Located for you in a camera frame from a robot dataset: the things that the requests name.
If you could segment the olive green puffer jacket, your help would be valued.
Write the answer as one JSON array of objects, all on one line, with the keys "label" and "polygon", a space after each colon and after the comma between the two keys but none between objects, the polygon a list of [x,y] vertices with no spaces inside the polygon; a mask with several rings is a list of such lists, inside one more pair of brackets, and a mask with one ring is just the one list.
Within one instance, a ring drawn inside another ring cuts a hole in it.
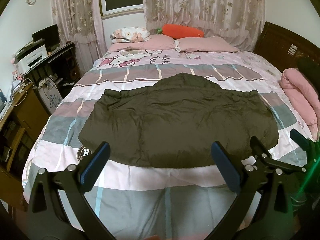
[{"label": "olive green puffer jacket", "polygon": [[223,89],[181,73],[153,86],[105,90],[78,138],[90,150],[109,143],[111,160],[120,164],[193,168],[214,164],[215,141],[229,154],[248,158],[252,136],[266,148],[279,140],[273,114],[257,91]]}]

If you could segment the folded pink blanket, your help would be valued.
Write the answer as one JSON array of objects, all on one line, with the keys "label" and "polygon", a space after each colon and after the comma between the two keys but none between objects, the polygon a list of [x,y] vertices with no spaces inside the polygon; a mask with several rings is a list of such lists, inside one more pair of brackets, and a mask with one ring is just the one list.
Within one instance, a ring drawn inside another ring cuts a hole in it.
[{"label": "folded pink blanket", "polygon": [[319,94],[311,81],[296,68],[282,72],[280,86],[310,129],[312,138],[319,139]]}]

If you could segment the brown wooden cabinet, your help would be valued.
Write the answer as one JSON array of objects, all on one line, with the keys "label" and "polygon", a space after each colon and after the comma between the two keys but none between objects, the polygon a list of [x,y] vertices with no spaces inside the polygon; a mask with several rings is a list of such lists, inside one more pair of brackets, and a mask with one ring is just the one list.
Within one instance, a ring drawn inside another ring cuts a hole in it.
[{"label": "brown wooden cabinet", "polygon": [[28,208],[23,196],[23,169],[49,118],[33,86],[29,82],[14,94],[1,119],[1,200],[22,211]]}]

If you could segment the dark wooden headboard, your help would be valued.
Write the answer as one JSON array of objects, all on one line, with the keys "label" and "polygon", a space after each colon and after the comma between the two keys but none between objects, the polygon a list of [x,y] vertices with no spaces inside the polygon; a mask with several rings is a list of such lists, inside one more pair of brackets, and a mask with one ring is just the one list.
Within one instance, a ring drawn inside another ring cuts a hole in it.
[{"label": "dark wooden headboard", "polygon": [[296,68],[299,58],[309,58],[319,64],[319,48],[306,38],[276,24],[265,22],[254,48],[280,72]]}]

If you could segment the pink pillow right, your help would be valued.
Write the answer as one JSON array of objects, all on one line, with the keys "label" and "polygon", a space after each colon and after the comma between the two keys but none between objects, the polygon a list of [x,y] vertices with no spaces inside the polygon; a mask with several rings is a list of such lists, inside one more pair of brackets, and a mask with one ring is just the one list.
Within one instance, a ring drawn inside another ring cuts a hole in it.
[{"label": "pink pillow right", "polygon": [[231,46],[223,38],[213,37],[185,37],[175,40],[177,51],[182,52],[228,52],[236,53],[238,48]]}]

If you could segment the pink pillow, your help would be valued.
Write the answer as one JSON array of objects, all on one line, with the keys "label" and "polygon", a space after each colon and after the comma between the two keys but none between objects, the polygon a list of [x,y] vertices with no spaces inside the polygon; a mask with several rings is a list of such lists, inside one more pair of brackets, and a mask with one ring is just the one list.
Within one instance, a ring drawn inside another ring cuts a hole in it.
[{"label": "pink pillow", "polygon": [[231,46],[223,38],[213,37],[185,37],[175,40],[177,51],[182,52],[228,52],[236,53],[238,48]]},{"label": "pink pillow", "polygon": [[114,43],[108,51],[121,51],[121,50],[170,50],[174,49],[175,41],[167,35],[150,35],[149,40],[135,43]]}]

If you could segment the black computer desk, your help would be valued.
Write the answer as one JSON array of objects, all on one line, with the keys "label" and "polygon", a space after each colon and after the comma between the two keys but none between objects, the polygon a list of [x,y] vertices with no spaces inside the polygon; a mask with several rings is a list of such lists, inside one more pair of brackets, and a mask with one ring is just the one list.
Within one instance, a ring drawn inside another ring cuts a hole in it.
[{"label": "black computer desk", "polygon": [[26,72],[23,77],[30,79],[35,86],[39,87],[40,81],[50,75],[64,99],[81,76],[73,42],[54,50],[49,56],[37,63],[34,68]]}]

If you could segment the white printer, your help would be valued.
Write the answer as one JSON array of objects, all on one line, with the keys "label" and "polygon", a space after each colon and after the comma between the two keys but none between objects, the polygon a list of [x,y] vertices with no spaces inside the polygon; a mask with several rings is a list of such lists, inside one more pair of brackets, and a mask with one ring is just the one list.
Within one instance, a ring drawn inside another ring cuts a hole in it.
[{"label": "white printer", "polygon": [[16,63],[18,72],[20,74],[26,74],[47,56],[48,54],[45,45],[42,45],[36,49],[31,49],[30,52],[19,59]]}]

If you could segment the floral lace curtain right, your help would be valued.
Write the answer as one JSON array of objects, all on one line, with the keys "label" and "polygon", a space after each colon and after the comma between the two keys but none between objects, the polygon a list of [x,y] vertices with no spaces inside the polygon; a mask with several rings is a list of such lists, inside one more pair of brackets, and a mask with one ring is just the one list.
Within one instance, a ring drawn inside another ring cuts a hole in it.
[{"label": "floral lace curtain right", "polygon": [[265,0],[143,0],[143,10],[151,33],[185,25],[244,51],[254,49],[265,23]]}]

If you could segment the floral lace curtain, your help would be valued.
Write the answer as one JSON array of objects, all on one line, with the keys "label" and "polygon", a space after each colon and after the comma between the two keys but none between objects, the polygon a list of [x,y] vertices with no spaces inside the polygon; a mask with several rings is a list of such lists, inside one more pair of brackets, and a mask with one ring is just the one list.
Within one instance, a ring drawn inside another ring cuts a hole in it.
[{"label": "floral lace curtain", "polygon": [[63,43],[75,44],[75,57],[81,75],[107,51],[100,0],[50,0],[53,22]]},{"label": "floral lace curtain", "polygon": [[265,0],[143,0],[143,10],[151,33],[185,25],[244,51],[254,49],[265,23]]}]

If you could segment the orange carrot plush pillow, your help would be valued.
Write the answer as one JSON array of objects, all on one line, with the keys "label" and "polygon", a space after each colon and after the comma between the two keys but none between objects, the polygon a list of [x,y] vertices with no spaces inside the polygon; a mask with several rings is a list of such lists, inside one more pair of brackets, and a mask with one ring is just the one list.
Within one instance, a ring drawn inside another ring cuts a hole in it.
[{"label": "orange carrot plush pillow", "polygon": [[165,24],[157,28],[156,33],[167,35],[175,40],[186,37],[204,37],[204,32],[197,28],[177,24]]}]

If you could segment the black computer monitor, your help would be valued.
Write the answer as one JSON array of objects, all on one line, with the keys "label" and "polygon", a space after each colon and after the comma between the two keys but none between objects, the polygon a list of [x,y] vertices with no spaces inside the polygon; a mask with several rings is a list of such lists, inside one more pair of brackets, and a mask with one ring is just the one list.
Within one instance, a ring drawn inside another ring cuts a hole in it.
[{"label": "black computer monitor", "polygon": [[34,42],[44,40],[44,45],[48,52],[54,51],[60,46],[60,37],[57,24],[46,27],[40,31],[33,33],[32,39]]}]

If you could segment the pink pillow left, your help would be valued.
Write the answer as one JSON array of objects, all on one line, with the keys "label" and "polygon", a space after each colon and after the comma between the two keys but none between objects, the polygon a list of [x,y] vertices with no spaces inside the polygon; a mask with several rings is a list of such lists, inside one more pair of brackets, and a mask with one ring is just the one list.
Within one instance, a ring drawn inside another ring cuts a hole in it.
[{"label": "pink pillow left", "polygon": [[121,51],[121,50],[170,50],[174,49],[175,41],[167,35],[150,35],[149,40],[135,43],[114,43],[108,51]]}]

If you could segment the floral white pillow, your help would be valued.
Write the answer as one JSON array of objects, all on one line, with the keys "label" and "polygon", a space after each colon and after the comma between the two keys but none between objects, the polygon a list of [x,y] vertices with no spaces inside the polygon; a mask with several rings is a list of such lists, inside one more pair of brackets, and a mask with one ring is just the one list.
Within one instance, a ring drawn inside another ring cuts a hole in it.
[{"label": "floral white pillow", "polygon": [[124,27],[110,34],[112,43],[145,42],[150,38],[150,32],[142,27]]}]

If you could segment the floral lace curtain left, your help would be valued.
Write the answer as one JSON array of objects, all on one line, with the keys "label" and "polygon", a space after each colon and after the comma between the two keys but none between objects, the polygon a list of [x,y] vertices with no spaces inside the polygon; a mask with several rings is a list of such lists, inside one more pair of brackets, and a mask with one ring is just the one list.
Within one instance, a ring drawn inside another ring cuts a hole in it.
[{"label": "floral lace curtain left", "polygon": [[53,22],[63,43],[75,44],[75,57],[81,75],[107,51],[100,0],[50,0]]}]

